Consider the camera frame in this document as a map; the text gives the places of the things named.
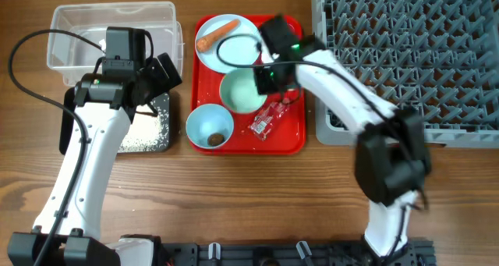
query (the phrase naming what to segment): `wooden table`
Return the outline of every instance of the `wooden table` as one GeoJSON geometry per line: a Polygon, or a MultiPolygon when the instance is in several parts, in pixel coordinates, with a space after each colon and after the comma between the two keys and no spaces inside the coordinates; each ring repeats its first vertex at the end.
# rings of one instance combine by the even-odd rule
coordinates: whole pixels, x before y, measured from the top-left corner
{"type": "MultiPolygon", "coordinates": [[[[310,0],[0,0],[0,264],[10,264],[12,232],[29,232],[57,177],[61,112],[17,90],[6,63],[12,46],[48,28],[58,5],[171,1],[186,43],[180,95],[181,127],[189,114],[196,22],[207,14],[295,17],[311,33],[310,0]]],[[[18,79],[62,101],[60,74],[48,70],[47,36],[16,56],[18,79]]],[[[196,153],[184,129],[165,153],[116,159],[102,213],[103,242],[120,235],[160,235],[165,242],[269,243],[298,239],[358,239],[367,199],[352,174],[350,147],[326,147],[315,137],[307,96],[307,142],[289,157],[211,157],[196,153]]],[[[434,148],[426,181],[429,214],[414,214],[410,236],[435,241],[439,265],[499,263],[499,151],[434,148]]]]}

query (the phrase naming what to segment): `transparent container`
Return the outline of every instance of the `transparent container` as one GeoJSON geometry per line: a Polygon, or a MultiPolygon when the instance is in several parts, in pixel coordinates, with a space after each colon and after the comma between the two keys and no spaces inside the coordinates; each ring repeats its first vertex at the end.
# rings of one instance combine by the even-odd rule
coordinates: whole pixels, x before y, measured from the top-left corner
{"type": "MultiPolygon", "coordinates": [[[[108,27],[145,29],[153,38],[154,55],[170,55],[182,75],[182,28],[171,2],[125,2],[108,4],[60,5],[52,17],[51,29],[79,34],[94,43],[105,44],[108,27]]],[[[150,54],[146,41],[146,56],[150,54]]],[[[89,44],[63,34],[50,34],[47,66],[63,76],[66,86],[74,86],[86,73],[94,70],[102,52],[89,44]]]]}

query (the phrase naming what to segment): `wire dish rack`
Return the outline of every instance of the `wire dish rack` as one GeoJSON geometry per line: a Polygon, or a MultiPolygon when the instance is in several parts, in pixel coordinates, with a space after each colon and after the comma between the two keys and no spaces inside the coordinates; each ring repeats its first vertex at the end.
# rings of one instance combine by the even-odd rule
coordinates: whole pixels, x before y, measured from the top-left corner
{"type": "MultiPolygon", "coordinates": [[[[312,16],[347,70],[420,113],[427,142],[499,147],[499,0],[312,0],[312,16]]],[[[354,142],[318,100],[316,125],[323,144],[354,142]]]]}

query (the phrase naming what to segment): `light blue bowl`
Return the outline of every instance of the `light blue bowl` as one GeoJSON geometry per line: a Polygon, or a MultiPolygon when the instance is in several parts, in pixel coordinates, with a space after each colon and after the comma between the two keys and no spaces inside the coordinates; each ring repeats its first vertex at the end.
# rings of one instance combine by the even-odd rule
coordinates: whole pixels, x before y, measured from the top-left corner
{"type": "Polygon", "coordinates": [[[223,146],[234,132],[234,119],[223,106],[215,104],[201,105],[194,109],[187,118],[186,133],[189,140],[203,149],[216,149],[223,146]],[[224,136],[224,142],[218,146],[208,145],[208,137],[214,133],[224,136]]]}

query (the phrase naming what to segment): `carrot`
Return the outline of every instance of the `carrot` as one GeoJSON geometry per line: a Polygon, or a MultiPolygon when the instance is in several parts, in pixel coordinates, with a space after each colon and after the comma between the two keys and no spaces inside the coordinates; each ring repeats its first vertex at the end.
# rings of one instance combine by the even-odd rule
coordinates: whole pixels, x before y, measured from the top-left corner
{"type": "Polygon", "coordinates": [[[208,51],[214,42],[220,40],[220,38],[224,37],[228,32],[233,30],[239,25],[239,20],[233,20],[224,26],[216,29],[215,31],[209,33],[206,36],[203,36],[196,42],[196,48],[198,52],[206,52],[208,51]]]}

